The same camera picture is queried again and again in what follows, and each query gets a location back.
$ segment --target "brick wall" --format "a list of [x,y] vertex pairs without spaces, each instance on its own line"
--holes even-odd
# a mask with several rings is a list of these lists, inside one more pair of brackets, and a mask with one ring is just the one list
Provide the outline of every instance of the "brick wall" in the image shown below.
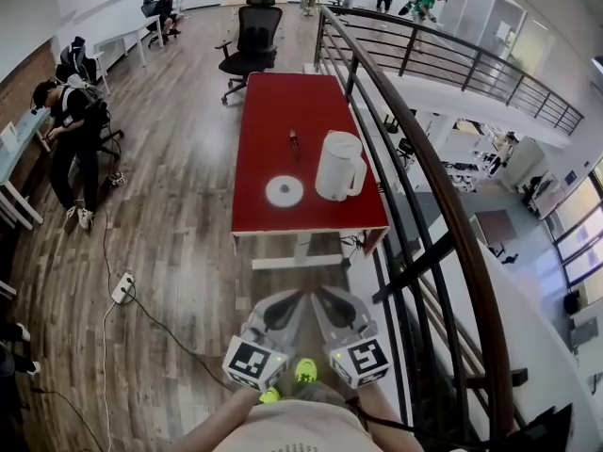
[[[0,82],[0,132],[9,122],[17,123],[30,108],[36,86],[54,74],[55,60],[47,41]],[[41,152],[39,142],[33,139],[12,174],[11,182],[18,189],[22,188]]]

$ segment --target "white pitcher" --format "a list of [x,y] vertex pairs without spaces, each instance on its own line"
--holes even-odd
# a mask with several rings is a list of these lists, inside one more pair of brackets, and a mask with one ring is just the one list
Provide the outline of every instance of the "white pitcher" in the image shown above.
[[360,194],[366,176],[361,140],[349,132],[330,131],[322,143],[317,193],[325,200],[344,201]]

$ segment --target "chair backrest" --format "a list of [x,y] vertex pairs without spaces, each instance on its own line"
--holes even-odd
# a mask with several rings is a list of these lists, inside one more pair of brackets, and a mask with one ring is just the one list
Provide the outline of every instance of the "chair backrest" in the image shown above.
[[278,7],[241,8],[238,11],[238,51],[252,54],[270,48],[282,17],[283,10]]
[[142,7],[140,7],[140,9],[145,17],[153,16],[153,13],[155,12],[155,5],[157,5],[155,0],[142,0]]

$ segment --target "white extension socket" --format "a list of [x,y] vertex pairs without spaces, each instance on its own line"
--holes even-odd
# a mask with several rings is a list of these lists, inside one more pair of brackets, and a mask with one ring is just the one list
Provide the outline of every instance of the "white extension socket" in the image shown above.
[[113,301],[115,301],[118,305],[122,304],[126,295],[130,294],[130,291],[132,291],[132,288],[134,288],[134,277],[130,273],[123,273],[120,282],[113,290],[113,293],[111,293]]

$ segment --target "red table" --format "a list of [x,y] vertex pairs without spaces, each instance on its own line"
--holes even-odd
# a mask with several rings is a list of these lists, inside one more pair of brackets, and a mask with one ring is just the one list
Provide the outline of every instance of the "red table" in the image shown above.
[[[298,151],[291,145],[291,130],[301,145]],[[298,236],[294,257],[253,260],[254,269],[337,265],[341,254],[307,256],[313,233],[368,231],[365,254],[370,254],[389,229],[371,172],[362,192],[342,202],[325,200],[316,192],[322,142],[331,130],[358,136],[335,77],[301,73],[250,76],[238,143],[232,235]],[[367,156],[363,157],[368,164]],[[302,182],[303,197],[295,206],[280,208],[268,201],[266,186],[279,175]]]

